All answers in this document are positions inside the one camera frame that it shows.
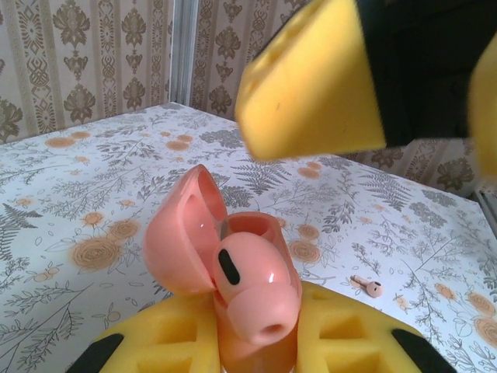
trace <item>pink earbud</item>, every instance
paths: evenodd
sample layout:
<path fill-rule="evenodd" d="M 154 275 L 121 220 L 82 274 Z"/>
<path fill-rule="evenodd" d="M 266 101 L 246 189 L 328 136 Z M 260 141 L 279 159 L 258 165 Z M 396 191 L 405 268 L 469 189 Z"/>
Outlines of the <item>pink earbud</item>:
<path fill-rule="evenodd" d="M 229 235 L 214 254 L 217 299 L 238 337 L 267 346 L 287 336 L 298 319 L 300 299 L 278 249 L 248 233 Z"/>
<path fill-rule="evenodd" d="M 383 294 L 383 285 L 377 281 L 368 281 L 359 276 L 352 276 L 352 279 L 363 285 L 366 288 L 366 293 L 373 298 L 378 298 Z"/>

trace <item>floral tablecloth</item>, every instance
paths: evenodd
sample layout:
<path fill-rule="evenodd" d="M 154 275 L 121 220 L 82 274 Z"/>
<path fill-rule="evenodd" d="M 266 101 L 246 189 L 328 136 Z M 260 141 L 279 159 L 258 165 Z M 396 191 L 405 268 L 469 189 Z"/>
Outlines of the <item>floral tablecloth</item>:
<path fill-rule="evenodd" d="M 474 202 L 335 156 L 256 163 L 235 124 L 177 104 L 2 145 L 0 162 L 2 373 L 63 371 L 171 295 L 141 240 L 198 163 L 230 211 L 279 218 L 302 278 L 413 325 L 458 371 L 497 372 L 497 241 Z"/>

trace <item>yellow foam block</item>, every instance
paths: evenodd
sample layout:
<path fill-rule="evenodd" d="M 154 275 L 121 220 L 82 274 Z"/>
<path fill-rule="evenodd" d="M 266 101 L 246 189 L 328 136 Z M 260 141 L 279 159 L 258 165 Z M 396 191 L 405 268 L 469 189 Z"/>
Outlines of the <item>yellow foam block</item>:
<path fill-rule="evenodd" d="M 235 116 L 255 159 L 384 148 L 355 0 L 314 0 L 245 68 Z"/>
<path fill-rule="evenodd" d="M 302 284 L 296 373 L 420 373 L 391 335 L 403 329 L 421 336 L 417 330 L 354 299 Z"/>
<path fill-rule="evenodd" d="M 219 373 L 211 295 L 174 296 L 108 329 L 124 339 L 101 373 Z"/>
<path fill-rule="evenodd" d="M 471 76 L 469 121 L 481 174 L 497 182 L 497 34 Z"/>

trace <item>open case lid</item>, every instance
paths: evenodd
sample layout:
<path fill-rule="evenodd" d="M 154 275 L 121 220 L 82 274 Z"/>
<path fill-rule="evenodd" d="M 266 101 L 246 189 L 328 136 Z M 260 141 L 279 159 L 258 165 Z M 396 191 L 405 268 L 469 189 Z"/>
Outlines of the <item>open case lid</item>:
<path fill-rule="evenodd" d="M 176 182 L 144 235 L 144 261 L 161 286 L 183 295 L 214 290 L 212 253 L 227 214 L 204 165 Z"/>

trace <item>damask wallpaper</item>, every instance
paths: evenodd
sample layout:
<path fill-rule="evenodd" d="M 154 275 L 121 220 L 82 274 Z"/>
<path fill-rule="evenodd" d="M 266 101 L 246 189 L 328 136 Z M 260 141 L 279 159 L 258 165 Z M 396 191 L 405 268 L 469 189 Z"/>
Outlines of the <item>damask wallpaper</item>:
<path fill-rule="evenodd" d="M 200 0 L 190 102 L 233 119 L 243 68 L 309 0 Z M 441 190 L 469 195 L 478 185 L 470 141 L 415 141 L 406 148 L 347 155 Z"/>
<path fill-rule="evenodd" d="M 173 0 L 1 0 L 0 143 L 168 101 Z"/>

